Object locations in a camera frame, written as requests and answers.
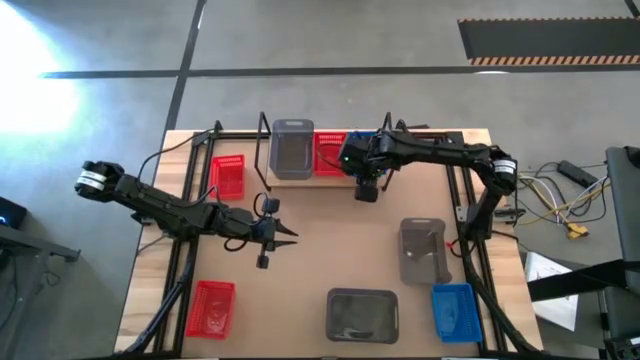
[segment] gray floor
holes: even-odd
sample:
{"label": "gray floor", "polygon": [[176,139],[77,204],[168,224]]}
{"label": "gray floor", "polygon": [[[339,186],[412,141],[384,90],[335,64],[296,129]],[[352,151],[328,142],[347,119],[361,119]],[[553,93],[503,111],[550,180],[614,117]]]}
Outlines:
{"label": "gray floor", "polygon": [[[195,4],[0,2],[0,39],[9,54],[0,57],[9,69],[0,82],[0,196],[29,208],[29,232],[82,249],[78,264],[52,263],[63,281],[38,297],[18,358],[111,352],[140,228],[129,211],[80,199],[72,187],[84,160],[136,171],[160,146],[175,85],[174,79],[29,75],[178,69]],[[628,15],[622,0],[210,0],[192,68],[465,65],[457,18]],[[410,124],[489,128],[521,169],[562,159],[594,164],[607,146],[637,139],[639,82],[635,72],[190,79],[177,128],[209,128],[218,119],[229,129],[253,128],[261,110],[272,120],[371,128],[392,111]],[[149,164],[147,181],[153,169]],[[568,194],[580,192],[558,179]],[[528,194],[522,198],[543,211]],[[598,203],[593,214],[601,210]],[[517,233],[528,247],[556,258],[592,264],[620,256],[612,211],[589,230],[575,241],[544,222]],[[545,346],[596,356],[557,339],[545,338]]]}

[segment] wooden table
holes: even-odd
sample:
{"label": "wooden table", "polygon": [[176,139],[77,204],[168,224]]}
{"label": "wooden table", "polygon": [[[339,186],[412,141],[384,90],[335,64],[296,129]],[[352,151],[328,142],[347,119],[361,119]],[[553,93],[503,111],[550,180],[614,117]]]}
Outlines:
{"label": "wooden table", "polygon": [[[486,129],[438,129],[421,131],[462,131],[465,142],[490,144]],[[193,131],[170,131],[164,148],[172,147]],[[255,140],[218,140],[214,156],[245,155],[245,199],[231,206],[250,209],[253,197],[264,186],[253,169]],[[267,171],[268,144],[261,145],[260,162]],[[154,186],[180,196],[190,147],[181,146],[160,158]],[[466,203],[460,173],[458,184]],[[194,189],[198,188],[196,172]],[[389,189],[375,204],[357,202],[353,189],[342,183],[318,187],[290,187],[276,184],[271,196],[281,200],[277,216],[298,232],[299,244],[271,253],[268,270],[255,268],[258,247],[249,244],[240,252],[223,250],[220,238],[200,240],[194,286],[198,280],[230,281],[236,284],[236,303],[231,335],[224,341],[185,337],[184,357],[310,357],[310,356],[474,356],[473,344],[443,344],[437,338],[431,313],[430,288],[404,285],[399,277],[397,233],[402,218],[440,218],[447,224],[445,240],[456,237],[454,215],[444,166],[411,164],[394,175]],[[482,193],[480,180],[473,175],[476,196]],[[512,232],[510,226],[494,225]],[[143,230],[140,246],[160,235],[156,227]],[[498,302],[518,330],[534,346],[542,349],[533,307],[524,278],[516,242],[494,235],[487,241]],[[115,350],[130,345],[158,309],[169,261],[171,241],[146,249],[136,259],[122,315]],[[474,253],[476,268],[477,255]],[[448,254],[453,281],[463,282],[459,259]],[[335,343],[324,334],[326,295],[331,288],[372,288],[392,290],[399,299],[400,337],[393,345]],[[483,324],[490,349],[495,348],[489,313],[481,304]],[[165,344],[171,344],[175,313],[169,318]]]}

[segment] yellow and black hazard tape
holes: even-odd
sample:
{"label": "yellow and black hazard tape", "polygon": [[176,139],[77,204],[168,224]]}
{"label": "yellow and black hazard tape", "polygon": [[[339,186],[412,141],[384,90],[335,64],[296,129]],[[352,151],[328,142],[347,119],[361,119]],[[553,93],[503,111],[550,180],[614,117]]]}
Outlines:
{"label": "yellow and black hazard tape", "polygon": [[459,23],[471,22],[471,21],[554,21],[554,20],[638,20],[637,18],[629,16],[592,16],[592,17],[566,17],[566,18],[494,18],[494,19],[459,19]]}
{"label": "yellow and black hazard tape", "polygon": [[624,65],[640,64],[640,55],[602,56],[503,56],[469,59],[471,65]]}

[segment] red plastic bin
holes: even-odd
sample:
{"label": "red plastic bin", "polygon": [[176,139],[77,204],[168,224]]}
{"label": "red plastic bin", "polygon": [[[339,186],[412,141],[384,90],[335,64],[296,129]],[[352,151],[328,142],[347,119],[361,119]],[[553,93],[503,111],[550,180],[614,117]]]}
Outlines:
{"label": "red plastic bin", "polygon": [[[220,200],[244,198],[244,155],[216,156],[211,160],[209,186],[217,186]],[[209,194],[215,198],[215,190]]]}
{"label": "red plastic bin", "polygon": [[187,336],[224,340],[231,330],[235,284],[198,281],[187,322]]}
{"label": "red plastic bin", "polygon": [[340,166],[338,155],[340,155],[340,148],[346,138],[346,132],[316,132],[313,134],[313,173],[315,175],[344,176],[342,170],[335,166]]}

